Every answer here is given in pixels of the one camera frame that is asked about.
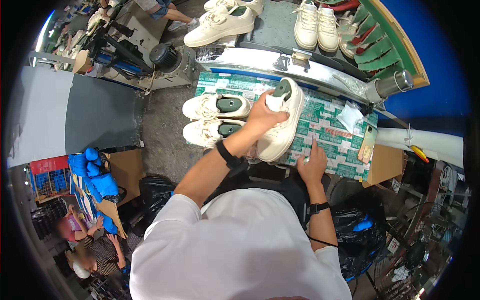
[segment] white sneaker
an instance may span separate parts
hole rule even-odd
[[[187,23],[180,22],[180,21],[173,21],[172,24],[167,28],[168,31],[174,31],[177,28],[185,26]]]
[[[315,49],[318,27],[317,7],[311,0],[303,0],[294,12],[297,12],[297,21],[293,31],[297,44],[305,49]]]
[[[200,18],[200,26],[187,33],[183,42],[187,47],[200,47],[224,36],[241,35],[253,30],[254,16],[246,6],[217,6]]]
[[[355,52],[352,49],[347,49],[347,42],[342,39],[342,36],[354,36],[359,27],[358,23],[352,24],[353,15],[348,16],[349,12],[346,12],[343,17],[340,17],[338,21],[338,43],[340,50],[348,58],[353,58]]]
[[[209,0],[204,4],[204,9],[206,11],[211,11],[218,5],[224,6],[246,6],[249,7],[252,12],[253,16],[258,16],[264,11],[264,4],[262,0],[249,0],[249,1],[242,1],[242,0]]]
[[[335,52],[338,49],[335,15],[331,8],[318,9],[318,46],[326,52]]]
[[[220,99],[238,99],[241,101],[239,109],[231,112],[221,112],[217,107]],[[245,118],[251,109],[250,102],[242,96],[228,94],[206,94],[187,100],[182,107],[183,114],[190,119],[200,120],[205,118]]]
[[[297,124],[303,109],[303,91],[291,78],[284,77],[290,84],[291,94],[284,93],[280,97],[266,96],[266,105],[273,111],[286,111],[290,114],[288,120],[277,124],[258,141],[257,156],[259,159],[270,162],[279,159],[290,147],[295,138]]]
[[[235,127],[244,126],[245,122],[229,119],[203,119],[187,124],[183,128],[183,137],[187,142],[207,148],[214,148],[225,137],[219,133],[221,125],[231,125],[230,133]]]

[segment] metal pipe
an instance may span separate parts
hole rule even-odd
[[[392,76],[377,80],[375,88],[380,97],[386,99],[388,96],[412,89],[413,77],[407,70],[395,71]]]

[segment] wooden frame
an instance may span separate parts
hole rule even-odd
[[[411,59],[411,63],[413,63],[413,67],[415,69],[415,72],[411,72],[411,70],[409,70],[413,76],[413,88],[419,88],[419,87],[430,85],[430,81],[428,79],[425,68],[421,63],[418,53],[413,47],[412,42],[410,41],[407,34],[403,30],[402,26],[400,26],[400,24],[395,19],[395,17],[391,14],[391,12],[385,7],[383,3],[380,2],[380,0],[362,0],[361,3],[363,3],[364,5],[365,4],[367,5],[366,8],[368,9],[368,11],[373,15],[373,17],[380,24],[380,26],[382,26],[382,29],[384,29],[384,31],[387,34],[388,34],[388,30],[387,28],[384,28],[384,26],[388,26],[391,28],[393,33],[398,38],[399,42],[402,44],[402,46],[408,53],[408,56]],[[393,37],[390,35],[389,37],[395,45],[396,43]]]

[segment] cardboard box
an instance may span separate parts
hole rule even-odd
[[[90,58],[88,57],[88,50],[81,50],[75,57],[75,63],[73,64],[72,73],[85,74],[92,66]]]
[[[367,180],[362,182],[363,187],[367,188],[401,175],[404,169],[403,164],[402,149],[375,144],[370,172]]]
[[[127,190],[127,196],[117,206],[140,196],[138,181],[145,177],[142,151],[140,149],[105,154],[112,168],[117,185]]]

